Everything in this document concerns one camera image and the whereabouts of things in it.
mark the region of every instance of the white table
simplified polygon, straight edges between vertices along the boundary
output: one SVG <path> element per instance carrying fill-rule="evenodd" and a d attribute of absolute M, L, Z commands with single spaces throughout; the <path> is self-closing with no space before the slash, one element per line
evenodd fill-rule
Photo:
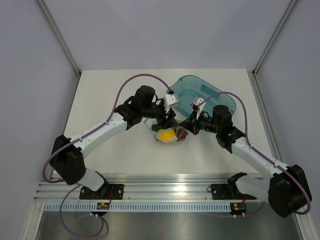
<path fill-rule="evenodd" d="M 110 114 L 116 94 L 129 77 L 149 73 L 172 86 L 184 75 L 195 75 L 222 91 L 238 95 L 248 113 L 249 138 L 267 154 L 271 154 L 263 123 L 246 69 L 135 69 L 84 70 L 75 94 L 65 130 L 66 137 L 85 131 Z M 148 85 L 163 96 L 166 88 L 150 77 L 132 80 L 123 89 L 118 104 L 135 94 L 141 85 Z M 236 102 L 232 118 L 244 131 L 244 113 Z M 185 142 L 164 144 L 155 141 L 143 123 L 111 138 L 86 159 L 85 164 L 101 174 L 231 174 L 257 172 L 244 160 L 222 149 L 213 133 L 189 134 Z"/>

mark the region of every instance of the gray wall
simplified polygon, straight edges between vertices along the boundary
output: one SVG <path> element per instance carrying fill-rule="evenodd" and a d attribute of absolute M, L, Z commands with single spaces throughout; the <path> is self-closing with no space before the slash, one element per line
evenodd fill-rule
<path fill-rule="evenodd" d="M 81 69 L 252 69 L 289 0 L 46 0 Z"/>
<path fill-rule="evenodd" d="M 320 236 L 320 1 L 300 1 L 258 73 L 284 160 L 300 165 Z"/>
<path fill-rule="evenodd" d="M 1 239 L 22 232 L 77 78 L 32 0 L 0 2 Z"/>

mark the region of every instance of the gray floor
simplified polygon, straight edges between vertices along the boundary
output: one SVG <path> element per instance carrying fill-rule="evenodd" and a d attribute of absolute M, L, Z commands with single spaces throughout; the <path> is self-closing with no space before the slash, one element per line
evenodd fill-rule
<path fill-rule="evenodd" d="M 252 203 L 250 211 L 258 207 Z M 89 235 L 100 229 L 101 223 L 94 217 L 72 223 L 83 212 L 64 212 L 64 221 L 76 233 Z M 223 218 L 208 214 L 228 213 L 193 212 L 108 212 L 104 218 L 109 226 L 95 239 L 108 240 L 301 240 L 296 218 L 277 216 L 267 205 L 257 216 Z M 44 212 L 37 240 L 74 240 L 60 223 L 58 212 Z"/>

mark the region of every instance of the teal bin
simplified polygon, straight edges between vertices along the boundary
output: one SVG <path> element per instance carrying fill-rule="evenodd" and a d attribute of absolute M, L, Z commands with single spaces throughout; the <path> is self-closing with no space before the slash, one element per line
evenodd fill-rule
<path fill-rule="evenodd" d="M 193 75 L 186 75 L 179 78 L 179 80 L 171 87 L 175 94 L 178 95 L 180 105 L 175 106 L 174 110 L 188 118 L 193 112 L 191 104 L 196 97 L 207 99 L 213 94 L 221 92 L 218 88 L 212 86 L 201 78 Z M 236 111 L 236 103 L 227 94 L 220 94 L 211 98 L 206 102 L 203 111 L 208 112 L 212 117 L 213 108 L 216 105 L 225 105 L 229 108 L 233 115 Z"/>

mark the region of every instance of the yellow object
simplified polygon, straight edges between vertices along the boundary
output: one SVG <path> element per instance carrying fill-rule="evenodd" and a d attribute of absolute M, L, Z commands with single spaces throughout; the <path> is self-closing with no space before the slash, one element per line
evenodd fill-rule
<path fill-rule="evenodd" d="M 156 138 L 160 141 L 167 142 L 172 138 L 177 139 L 177 135 L 173 129 L 160 129 L 156 134 Z"/>

